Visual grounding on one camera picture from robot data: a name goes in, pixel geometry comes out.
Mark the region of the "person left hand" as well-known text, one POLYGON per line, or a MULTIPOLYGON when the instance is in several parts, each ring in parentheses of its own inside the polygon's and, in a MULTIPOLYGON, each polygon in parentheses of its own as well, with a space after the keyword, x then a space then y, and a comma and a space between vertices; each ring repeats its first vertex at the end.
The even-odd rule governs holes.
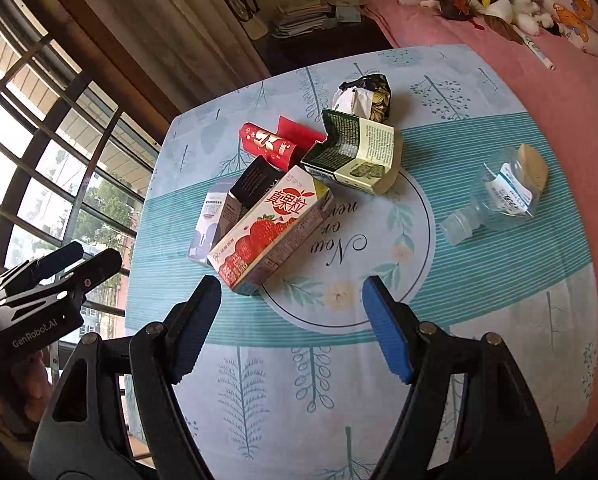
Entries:
POLYGON ((43 352, 38 351, 12 369, 20 393, 24 396, 24 414, 30 422, 40 422, 52 396, 52 385, 43 362, 43 352))

